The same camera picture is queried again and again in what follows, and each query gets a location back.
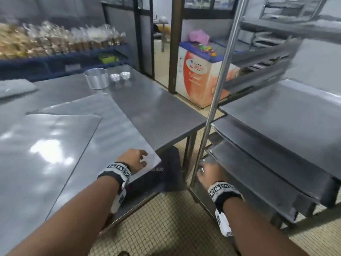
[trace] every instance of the forearm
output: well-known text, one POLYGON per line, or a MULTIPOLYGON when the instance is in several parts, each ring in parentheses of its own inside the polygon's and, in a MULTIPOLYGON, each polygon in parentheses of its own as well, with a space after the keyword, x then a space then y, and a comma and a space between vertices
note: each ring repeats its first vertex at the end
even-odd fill
POLYGON ((308 256, 241 199, 226 200, 223 210, 243 256, 308 256))
POLYGON ((114 178, 98 178, 45 221, 8 256, 87 255, 108 217, 118 189, 119 184, 114 178))

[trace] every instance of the logo on freezer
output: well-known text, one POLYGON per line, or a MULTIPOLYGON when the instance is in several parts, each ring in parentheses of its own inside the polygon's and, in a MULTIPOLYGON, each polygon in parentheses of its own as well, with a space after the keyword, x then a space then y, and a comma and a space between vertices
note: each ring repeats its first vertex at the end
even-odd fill
POLYGON ((207 69, 203 65, 197 63, 194 59, 187 59, 186 65, 194 73, 197 74, 207 73, 207 69))

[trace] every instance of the blue shelf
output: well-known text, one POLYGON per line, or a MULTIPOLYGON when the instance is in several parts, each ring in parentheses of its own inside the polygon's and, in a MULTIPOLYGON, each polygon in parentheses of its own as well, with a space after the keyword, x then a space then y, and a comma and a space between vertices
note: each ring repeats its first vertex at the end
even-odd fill
POLYGON ((29 81, 43 81, 83 73, 91 68, 108 68, 121 64, 131 64, 130 58, 130 47, 127 44, 123 44, 103 49, 70 52, 47 57, 0 60, 0 68, 3 72, 0 80, 24 78, 29 81), (102 53, 113 54, 119 58, 119 61, 103 64, 98 58, 98 55, 102 53), (80 64, 81 68, 65 71, 65 65, 73 63, 80 64))

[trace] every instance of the pink bag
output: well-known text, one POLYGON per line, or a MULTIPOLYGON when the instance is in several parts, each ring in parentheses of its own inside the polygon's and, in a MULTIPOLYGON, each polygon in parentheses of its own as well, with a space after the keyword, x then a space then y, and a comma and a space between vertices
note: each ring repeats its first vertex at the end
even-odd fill
POLYGON ((189 38, 190 38, 190 41, 199 42, 200 44, 205 45, 205 46, 207 46, 207 44, 210 40, 210 36, 207 35, 205 33, 205 31, 203 31, 203 30, 192 31, 189 34, 189 38))

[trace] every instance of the hand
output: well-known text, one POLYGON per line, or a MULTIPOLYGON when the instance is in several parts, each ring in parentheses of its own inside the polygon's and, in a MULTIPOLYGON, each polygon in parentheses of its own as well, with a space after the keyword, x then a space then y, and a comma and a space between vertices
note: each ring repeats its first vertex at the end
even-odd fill
POLYGON ((203 166, 204 172, 198 171, 196 176, 206 190, 217 181, 227 182, 227 178, 218 164, 206 162, 203 163, 203 166))
POLYGON ((147 165, 146 162, 140 162, 140 160, 143 160, 143 155, 146 156, 148 154, 144 150, 129 149, 123 155, 117 157, 116 161, 129 165, 131 173, 135 174, 147 165))

